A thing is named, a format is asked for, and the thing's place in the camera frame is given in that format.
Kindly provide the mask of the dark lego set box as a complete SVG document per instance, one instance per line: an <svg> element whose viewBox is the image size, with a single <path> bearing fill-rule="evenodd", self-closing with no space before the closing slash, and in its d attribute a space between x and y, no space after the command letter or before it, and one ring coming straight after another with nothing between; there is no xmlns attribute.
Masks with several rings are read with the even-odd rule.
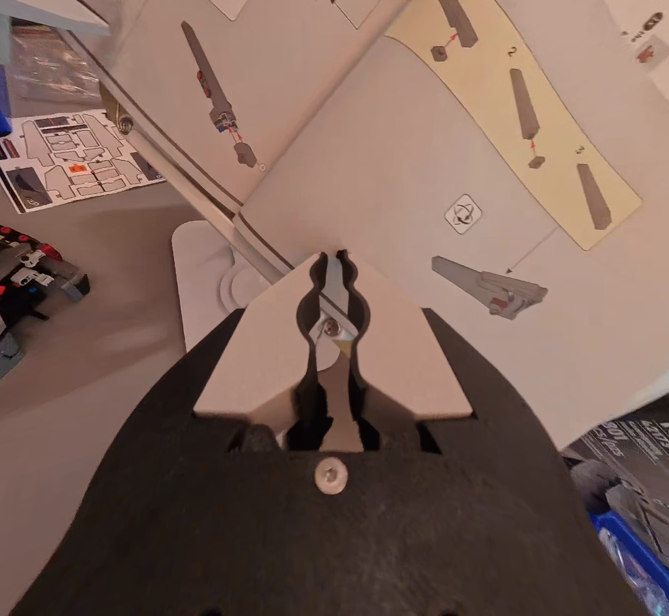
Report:
<svg viewBox="0 0 669 616"><path fill-rule="evenodd" d="M668 544L668 396L601 423L562 451L575 466L597 461L615 473L603 499L639 532Z"/></svg>

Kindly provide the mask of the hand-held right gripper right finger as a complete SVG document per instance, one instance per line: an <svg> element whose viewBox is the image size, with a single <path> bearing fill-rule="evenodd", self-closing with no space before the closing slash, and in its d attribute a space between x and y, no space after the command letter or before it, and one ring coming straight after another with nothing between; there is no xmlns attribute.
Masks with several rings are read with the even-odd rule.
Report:
<svg viewBox="0 0 669 616"><path fill-rule="evenodd" d="M422 427L473 408L423 309L357 254L337 252L348 294L348 400L364 451L422 448Z"/></svg>

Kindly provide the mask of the clear bag of lego parts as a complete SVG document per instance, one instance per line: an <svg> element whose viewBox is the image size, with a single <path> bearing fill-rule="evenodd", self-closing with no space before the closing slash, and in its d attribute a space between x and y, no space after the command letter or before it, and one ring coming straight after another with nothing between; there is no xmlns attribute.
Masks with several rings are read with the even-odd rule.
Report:
<svg viewBox="0 0 669 616"><path fill-rule="evenodd" d="M12 26L9 82L19 96L92 108L100 102L99 81L88 64L48 26Z"/></svg>

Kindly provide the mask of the blue storage bin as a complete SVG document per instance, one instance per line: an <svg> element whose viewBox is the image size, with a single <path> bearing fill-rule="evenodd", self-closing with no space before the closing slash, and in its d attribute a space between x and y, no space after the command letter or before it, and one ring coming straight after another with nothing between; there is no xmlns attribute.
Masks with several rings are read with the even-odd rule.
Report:
<svg viewBox="0 0 669 616"><path fill-rule="evenodd" d="M0 67L0 96L1 96L1 137L10 135L13 130L11 124L11 102L9 98L9 89L7 77L3 65Z"/></svg>
<svg viewBox="0 0 669 616"><path fill-rule="evenodd" d="M589 518L607 555L648 614L667 615L667 566L614 511Z"/></svg>

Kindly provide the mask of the lego sticker sheet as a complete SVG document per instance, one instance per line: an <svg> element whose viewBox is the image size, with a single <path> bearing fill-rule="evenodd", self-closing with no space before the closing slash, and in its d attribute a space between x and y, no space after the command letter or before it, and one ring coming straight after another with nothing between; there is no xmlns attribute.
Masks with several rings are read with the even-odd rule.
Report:
<svg viewBox="0 0 669 616"><path fill-rule="evenodd" d="M1 138L1 189L20 214L165 181L102 109L9 122L11 132Z"/></svg>

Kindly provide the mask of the instruction booklet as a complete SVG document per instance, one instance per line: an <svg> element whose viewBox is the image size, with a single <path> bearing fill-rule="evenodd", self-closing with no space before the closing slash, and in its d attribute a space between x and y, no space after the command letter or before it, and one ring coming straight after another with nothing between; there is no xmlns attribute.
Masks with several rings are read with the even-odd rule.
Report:
<svg viewBox="0 0 669 616"><path fill-rule="evenodd" d="M75 0L132 143L286 272L345 248L559 443L668 390L668 0Z"/></svg>

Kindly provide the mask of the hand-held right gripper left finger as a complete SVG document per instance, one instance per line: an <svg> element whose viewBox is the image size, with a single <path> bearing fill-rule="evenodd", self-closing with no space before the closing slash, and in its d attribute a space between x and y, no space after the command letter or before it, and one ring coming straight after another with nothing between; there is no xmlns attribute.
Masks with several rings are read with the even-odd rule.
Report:
<svg viewBox="0 0 669 616"><path fill-rule="evenodd" d="M318 451L332 426L318 380L316 343L328 256L316 253L256 297L239 321L194 406L285 433L291 450Z"/></svg>

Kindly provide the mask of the white stand with metal arms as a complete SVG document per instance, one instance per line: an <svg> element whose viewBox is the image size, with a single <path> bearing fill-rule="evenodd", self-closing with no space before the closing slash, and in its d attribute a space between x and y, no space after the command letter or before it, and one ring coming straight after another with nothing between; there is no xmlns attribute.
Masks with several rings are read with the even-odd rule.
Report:
<svg viewBox="0 0 669 616"><path fill-rule="evenodd" d="M126 112L102 83L100 95L114 123ZM179 226L171 238L186 350L191 350L224 318L246 308L270 282L205 220ZM332 367L340 353L351 353L352 337L323 311L310 333L319 371Z"/></svg>

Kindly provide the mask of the grey black lego car model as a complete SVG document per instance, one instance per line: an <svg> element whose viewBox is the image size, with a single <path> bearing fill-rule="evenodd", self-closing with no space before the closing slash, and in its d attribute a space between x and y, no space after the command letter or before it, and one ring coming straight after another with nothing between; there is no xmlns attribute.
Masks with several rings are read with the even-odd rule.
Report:
<svg viewBox="0 0 669 616"><path fill-rule="evenodd" d="M50 244L1 226L1 377L23 358L13 329L26 318L47 321L39 310L48 297L61 291L80 302L90 293L88 275Z"/></svg>

